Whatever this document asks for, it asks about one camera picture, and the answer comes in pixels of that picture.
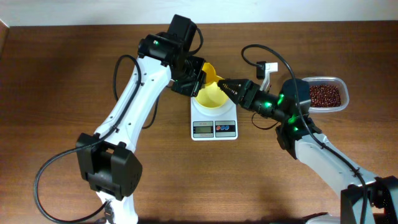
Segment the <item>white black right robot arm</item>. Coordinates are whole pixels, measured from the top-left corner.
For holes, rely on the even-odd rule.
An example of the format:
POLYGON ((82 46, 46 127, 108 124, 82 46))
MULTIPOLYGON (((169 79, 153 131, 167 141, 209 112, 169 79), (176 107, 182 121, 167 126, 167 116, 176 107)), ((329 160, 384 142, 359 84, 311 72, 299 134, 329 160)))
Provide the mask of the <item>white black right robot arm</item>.
POLYGON ((308 82, 287 80, 278 95, 248 79, 221 80, 218 86, 233 103, 279 122, 275 131, 280 147, 316 172, 339 196, 338 217, 316 213, 299 223, 397 223, 397 177, 379 177, 332 145, 308 115, 308 82))

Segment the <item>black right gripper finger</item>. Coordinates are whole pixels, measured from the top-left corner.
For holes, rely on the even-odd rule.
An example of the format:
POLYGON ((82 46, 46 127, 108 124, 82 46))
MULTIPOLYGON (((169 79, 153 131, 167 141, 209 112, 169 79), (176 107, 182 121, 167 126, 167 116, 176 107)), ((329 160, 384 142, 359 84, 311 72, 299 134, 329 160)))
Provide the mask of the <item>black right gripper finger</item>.
POLYGON ((236 105, 243 102, 243 98, 246 93, 246 89, 241 86, 222 86, 221 90, 227 95, 227 97, 236 105))
POLYGON ((248 79, 224 79, 218 82, 218 87, 223 91, 239 92, 248 82, 248 79))

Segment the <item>yellow measuring scoop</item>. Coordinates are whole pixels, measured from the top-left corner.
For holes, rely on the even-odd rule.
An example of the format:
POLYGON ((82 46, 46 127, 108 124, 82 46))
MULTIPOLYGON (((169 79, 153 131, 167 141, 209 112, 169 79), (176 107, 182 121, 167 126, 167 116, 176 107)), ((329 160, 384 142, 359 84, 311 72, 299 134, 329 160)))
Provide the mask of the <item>yellow measuring scoop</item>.
POLYGON ((219 89, 218 82, 223 80, 222 77, 217 75, 217 72, 211 63, 205 62, 202 71, 206 73, 204 88, 219 89))

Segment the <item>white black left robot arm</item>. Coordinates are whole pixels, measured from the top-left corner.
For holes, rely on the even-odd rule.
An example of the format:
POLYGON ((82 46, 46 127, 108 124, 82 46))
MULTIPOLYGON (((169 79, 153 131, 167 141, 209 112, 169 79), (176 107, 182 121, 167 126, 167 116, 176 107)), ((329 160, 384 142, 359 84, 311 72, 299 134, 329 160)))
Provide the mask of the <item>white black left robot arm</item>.
POLYGON ((81 177, 104 203, 106 223, 137 223, 132 196, 142 165, 134 154, 139 134, 162 90, 194 97, 204 86, 203 58, 190 50, 199 29, 174 15, 168 31, 149 34, 139 43, 133 74, 109 116, 93 135, 76 145, 81 177))

